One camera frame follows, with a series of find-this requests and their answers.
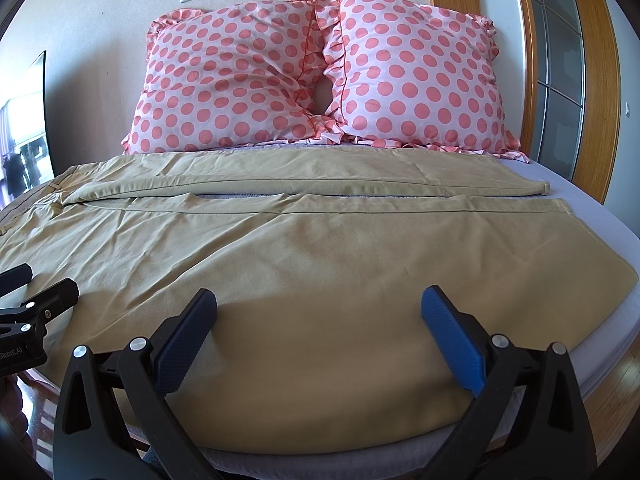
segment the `television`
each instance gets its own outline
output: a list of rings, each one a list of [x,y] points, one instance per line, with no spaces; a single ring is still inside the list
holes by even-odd
[[[46,51],[0,108],[0,209],[54,176],[44,109]]]

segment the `white wall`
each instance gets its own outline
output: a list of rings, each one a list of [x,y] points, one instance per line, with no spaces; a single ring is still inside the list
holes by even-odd
[[[606,1],[618,44],[622,105],[618,150],[604,206],[640,236],[640,40],[618,3]]]
[[[46,49],[56,169],[105,160],[122,152],[120,139],[140,97],[149,23],[179,7],[211,10],[243,1],[253,0],[26,0],[0,41],[0,102]]]
[[[480,0],[482,13],[494,20],[494,36],[500,54],[494,61],[495,76],[504,101],[505,126],[520,138],[524,112],[526,53],[520,0]]]

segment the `bolt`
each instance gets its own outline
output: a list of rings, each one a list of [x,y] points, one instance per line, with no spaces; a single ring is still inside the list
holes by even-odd
[[[562,343],[559,343],[558,341],[551,345],[551,349],[558,355],[566,354],[566,346],[564,346]]]
[[[146,346],[146,339],[143,337],[137,337],[131,343],[129,343],[129,348],[133,351],[142,350]]]
[[[491,338],[491,342],[497,348],[507,348],[509,346],[509,340],[502,334],[496,334]]]
[[[80,345],[74,348],[74,357],[82,357],[86,354],[86,346]]]

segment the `mattress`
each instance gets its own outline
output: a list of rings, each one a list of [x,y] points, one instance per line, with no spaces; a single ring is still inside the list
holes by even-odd
[[[640,240],[612,213],[573,184],[540,164],[523,164],[510,160],[501,160],[500,163],[531,180],[548,181],[548,198],[564,199],[578,218],[640,273]],[[587,397],[606,377],[630,347],[638,332],[640,285],[636,285],[620,307],[571,352],[583,397]],[[511,398],[495,437],[508,433],[522,400],[522,393],[520,391]],[[275,456],[213,449],[202,449],[202,452],[222,471],[258,479],[382,480],[424,467],[451,430],[452,426],[448,426],[384,446],[318,455]]]

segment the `pillowcase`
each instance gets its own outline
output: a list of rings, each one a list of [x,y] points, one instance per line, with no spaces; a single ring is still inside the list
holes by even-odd
[[[476,153],[518,149],[504,127],[491,20],[408,0],[316,1],[324,73],[334,86],[332,140]]]
[[[152,23],[147,39],[126,153],[315,136],[312,95],[326,63],[312,1],[174,10]]]

